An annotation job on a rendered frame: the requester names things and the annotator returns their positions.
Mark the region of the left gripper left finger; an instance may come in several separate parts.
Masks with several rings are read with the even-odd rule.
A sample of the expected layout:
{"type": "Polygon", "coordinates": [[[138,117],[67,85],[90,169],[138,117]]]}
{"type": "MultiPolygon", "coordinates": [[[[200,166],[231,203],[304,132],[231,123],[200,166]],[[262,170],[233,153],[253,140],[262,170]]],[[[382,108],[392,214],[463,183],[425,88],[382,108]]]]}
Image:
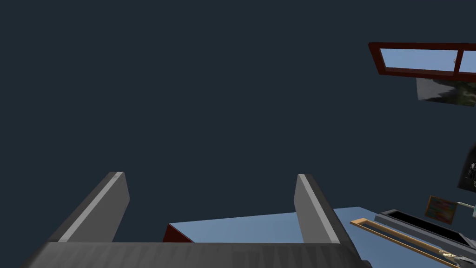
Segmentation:
{"type": "Polygon", "coordinates": [[[48,242],[112,242],[129,201],[125,172],[109,172],[48,242]]]}

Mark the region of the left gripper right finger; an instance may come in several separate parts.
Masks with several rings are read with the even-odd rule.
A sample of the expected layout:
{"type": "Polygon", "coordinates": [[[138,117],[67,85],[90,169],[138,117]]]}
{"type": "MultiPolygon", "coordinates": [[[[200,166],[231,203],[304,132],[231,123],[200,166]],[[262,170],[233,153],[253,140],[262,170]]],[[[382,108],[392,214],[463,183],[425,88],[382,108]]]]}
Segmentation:
{"type": "Polygon", "coordinates": [[[340,242],[304,174],[299,174],[297,176],[294,207],[303,243],[340,242]]]}

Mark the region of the colourful wooden framed picture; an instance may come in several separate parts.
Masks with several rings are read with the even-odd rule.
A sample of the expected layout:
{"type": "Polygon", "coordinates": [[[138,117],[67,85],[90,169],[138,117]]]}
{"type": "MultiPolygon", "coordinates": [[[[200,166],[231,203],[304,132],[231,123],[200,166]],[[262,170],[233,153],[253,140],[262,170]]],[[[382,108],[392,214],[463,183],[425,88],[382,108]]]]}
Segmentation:
{"type": "Polygon", "coordinates": [[[430,196],[424,215],[436,221],[451,225],[458,207],[457,202],[430,196]]]}

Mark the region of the light wooden frame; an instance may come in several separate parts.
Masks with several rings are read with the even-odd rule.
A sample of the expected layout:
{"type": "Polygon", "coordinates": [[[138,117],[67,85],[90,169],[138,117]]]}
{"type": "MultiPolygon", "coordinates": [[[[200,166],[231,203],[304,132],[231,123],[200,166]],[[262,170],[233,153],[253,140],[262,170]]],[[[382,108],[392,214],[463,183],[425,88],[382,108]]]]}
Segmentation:
{"type": "Polygon", "coordinates": [[[391,228],[380,225],[376,222],[365,218],[356,219],[350,222],[351,225],[356,226],[362,230],[368,231],[374,235],[380,236],[385,240],[393,242],[404,248],[407,248],[420,255],[433,259],[449,268],[463,268],[461,264],[457,264],[456,256],[440,250],[430,244],[419,241],[416,238],[410,237],[391,228]]]}

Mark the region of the black wall picture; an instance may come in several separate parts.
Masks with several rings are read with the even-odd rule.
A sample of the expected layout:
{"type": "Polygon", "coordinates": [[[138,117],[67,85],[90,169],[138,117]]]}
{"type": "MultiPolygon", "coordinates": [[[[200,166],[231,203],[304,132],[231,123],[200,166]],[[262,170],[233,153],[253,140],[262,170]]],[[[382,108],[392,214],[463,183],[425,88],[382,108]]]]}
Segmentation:
{"type": "Polygon", "coordinates": [[[476,193],[476,142],[468,151],[457,187],[476,193]]]}

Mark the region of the grey wall picture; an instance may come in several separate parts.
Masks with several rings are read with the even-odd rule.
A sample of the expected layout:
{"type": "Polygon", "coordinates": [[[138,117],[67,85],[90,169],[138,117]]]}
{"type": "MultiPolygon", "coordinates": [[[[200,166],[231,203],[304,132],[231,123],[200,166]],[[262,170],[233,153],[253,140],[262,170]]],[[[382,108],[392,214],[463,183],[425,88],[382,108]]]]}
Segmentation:
{"type": "Polygon", "coordinates": [[[417,98],[454,106],[476,106],[476,82],[416,78],[417,98]]]}

